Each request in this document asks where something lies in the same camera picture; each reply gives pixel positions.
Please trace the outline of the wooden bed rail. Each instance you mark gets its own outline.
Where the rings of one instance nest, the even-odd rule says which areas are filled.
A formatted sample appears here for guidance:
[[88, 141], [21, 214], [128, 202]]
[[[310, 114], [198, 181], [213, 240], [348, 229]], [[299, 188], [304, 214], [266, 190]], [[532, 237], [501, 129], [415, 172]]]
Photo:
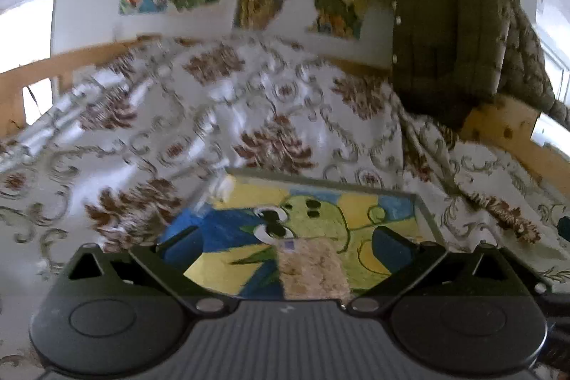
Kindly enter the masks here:
[[[80, 68], [101, 66], [130, 48], [157, 40], [158, 35], [132, 41], [109, 42], [54, 55], [1, 74], [1, 136], [11, 136], [26, 126], [22, 89], [43, 79], [55, 82], [55, 95], [69, 90]], [[508, 95], [471, 111], [460, 130], [464, 140], [493, 145], [508, 151], [539, 182], [569, 195], [569, 157], [549, 145], [532, 141], [539, 112]]]

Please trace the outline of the floral patterned bedspread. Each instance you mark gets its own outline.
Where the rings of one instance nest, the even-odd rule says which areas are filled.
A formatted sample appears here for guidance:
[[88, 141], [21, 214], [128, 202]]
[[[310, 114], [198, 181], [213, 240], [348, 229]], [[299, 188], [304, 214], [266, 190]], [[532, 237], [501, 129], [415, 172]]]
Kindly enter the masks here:
[[569, 289], [569, 200], [510, 153], [408, 113], [384, 78], [296, 44], [165, 38], [88, 67], [1, 140], [2, 377], [42, 373], [29, 319], [80, 244], [153, 243], [225, 167], [416, 193], [453, 250], [504, 245]]

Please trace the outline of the square rice cracker pack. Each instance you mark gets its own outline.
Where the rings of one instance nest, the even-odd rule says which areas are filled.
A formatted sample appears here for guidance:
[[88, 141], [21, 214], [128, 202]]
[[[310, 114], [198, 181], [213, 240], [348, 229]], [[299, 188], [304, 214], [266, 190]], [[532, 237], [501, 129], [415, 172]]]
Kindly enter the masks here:
[[285, 239], [274, 249], [278, 276], [287, 300], [342, 303], [350, 300], [348, 279], [330, 239]]

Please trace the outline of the window with frame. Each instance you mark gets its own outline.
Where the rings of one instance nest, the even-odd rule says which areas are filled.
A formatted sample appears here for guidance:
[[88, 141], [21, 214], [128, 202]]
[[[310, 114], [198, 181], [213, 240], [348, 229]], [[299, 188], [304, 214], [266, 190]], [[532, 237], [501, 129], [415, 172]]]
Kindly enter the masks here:
[[[1, 11], [1, 72], [49, 59], [56, 0], [23, 0]], [[15, 93], [23, 98], [25, 124], [31, 125], [52, 106], [51, 78], [35, 79]]]

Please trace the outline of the olive quilted down jacket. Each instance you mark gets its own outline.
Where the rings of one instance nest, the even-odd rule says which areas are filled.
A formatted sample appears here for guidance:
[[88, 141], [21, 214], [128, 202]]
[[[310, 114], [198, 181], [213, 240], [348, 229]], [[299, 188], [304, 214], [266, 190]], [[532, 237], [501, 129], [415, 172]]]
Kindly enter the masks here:
[[392, 0], [392, 86], [405, 109], [460, 129], [472, 109], [510, 95], [562, 126], [544, 54], [519, 0]]

